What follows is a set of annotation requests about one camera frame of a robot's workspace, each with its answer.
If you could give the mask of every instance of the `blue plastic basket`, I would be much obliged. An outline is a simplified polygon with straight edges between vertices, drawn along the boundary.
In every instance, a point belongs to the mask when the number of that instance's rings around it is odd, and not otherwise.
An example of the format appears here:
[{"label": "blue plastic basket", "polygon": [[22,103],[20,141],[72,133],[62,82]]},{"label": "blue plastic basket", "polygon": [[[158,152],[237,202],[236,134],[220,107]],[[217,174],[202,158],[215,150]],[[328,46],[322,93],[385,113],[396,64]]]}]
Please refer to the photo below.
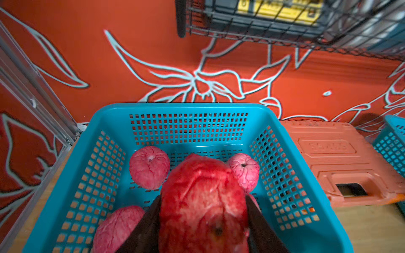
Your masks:
[{"label": "blue plastic basket", "polygon": [[145,209],[160,189],[133,183],[131,155],[164,150],[171,168],[191,153],[228,160],[246,153],[260,164],[254,196],[293,253],[353,252],[319,183],[277,118],[257,104],[113,104],[82,134],[24,252],[89,252],[95,230],[127,205]]},{"label": "blue plastic basket", "polygon": [[373,142],[374,149],[405,177],[405,119],[387,115],[384,121],[384,129]]}]

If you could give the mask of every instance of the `orange toolbox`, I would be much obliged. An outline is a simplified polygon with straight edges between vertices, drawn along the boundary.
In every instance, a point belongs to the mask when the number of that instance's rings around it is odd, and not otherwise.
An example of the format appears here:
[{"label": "orange toolbox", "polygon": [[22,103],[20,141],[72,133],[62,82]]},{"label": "orange toolbox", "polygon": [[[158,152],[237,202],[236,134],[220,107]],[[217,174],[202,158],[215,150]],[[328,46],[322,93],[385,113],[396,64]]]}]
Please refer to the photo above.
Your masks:
[{"label": "orange toolbox", "polygon": [[348,123],[281,121],[332,207],[405,200],[405,178]]}]

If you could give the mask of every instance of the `embossed text on toolbox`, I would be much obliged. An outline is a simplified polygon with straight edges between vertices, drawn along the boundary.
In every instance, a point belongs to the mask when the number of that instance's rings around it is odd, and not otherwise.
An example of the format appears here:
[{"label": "embossed text on toolbox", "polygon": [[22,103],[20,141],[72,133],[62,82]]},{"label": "embossed text on toolbox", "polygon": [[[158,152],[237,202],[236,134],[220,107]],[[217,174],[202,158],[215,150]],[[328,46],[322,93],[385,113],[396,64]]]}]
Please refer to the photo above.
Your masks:
[{"label": "embossed text on toolbox", "polygon": [[351,144],[343,139],[300,138],[298,143],[306,154],[348,154],[356,153]]}]

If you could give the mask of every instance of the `wooden table surface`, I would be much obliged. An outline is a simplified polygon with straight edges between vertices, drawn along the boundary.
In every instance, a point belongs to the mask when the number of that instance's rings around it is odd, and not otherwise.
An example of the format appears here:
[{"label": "wooden table surface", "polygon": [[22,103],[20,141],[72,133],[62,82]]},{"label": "wooden table surface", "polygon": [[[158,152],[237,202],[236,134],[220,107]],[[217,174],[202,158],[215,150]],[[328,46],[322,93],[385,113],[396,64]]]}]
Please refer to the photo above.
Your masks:
[{"label": "wooden table surface", "polygon": [[[69,156],[70,153],[19,231],[9,253],[21,252],[24,248]],[[355,253],[405,252],[405,218],[395,204],[341,207],[334,211],[349,235]]]}]

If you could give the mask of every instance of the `wire shelf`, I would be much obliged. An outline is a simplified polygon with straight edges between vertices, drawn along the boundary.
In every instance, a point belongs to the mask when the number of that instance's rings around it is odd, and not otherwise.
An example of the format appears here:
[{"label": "wire shelf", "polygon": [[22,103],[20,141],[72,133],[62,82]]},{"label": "wire shelf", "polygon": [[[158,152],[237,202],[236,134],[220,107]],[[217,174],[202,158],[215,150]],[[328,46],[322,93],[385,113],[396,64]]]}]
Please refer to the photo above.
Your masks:
[{"label": "wire shelf", "polygon": [[404,0],[176,0],[177,33],[405,60]]}]

